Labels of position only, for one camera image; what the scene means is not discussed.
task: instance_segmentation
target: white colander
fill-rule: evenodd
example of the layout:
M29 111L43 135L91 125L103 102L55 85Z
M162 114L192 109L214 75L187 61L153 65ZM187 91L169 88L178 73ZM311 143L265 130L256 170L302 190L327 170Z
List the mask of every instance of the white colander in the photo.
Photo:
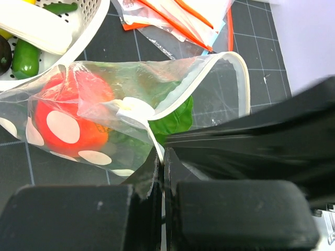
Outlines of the white colander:
M36 5L41 7L51 3L71 4L73 2L78 4L78 10L60 15L60 18L62 18L64 22L69 23L72 28L72 44L68 51L62 56L42 52L39 74L42 74L54 65L67 65L73 62L80 53L82 53L104 21L109 9L110 0L36 0ZM8 41L12 53L14 52L16 41L17 38L11 38ZM32 78L17 80L12 74L12 71L8 70L5 74L0 76L0 92L14 88L30 79Z

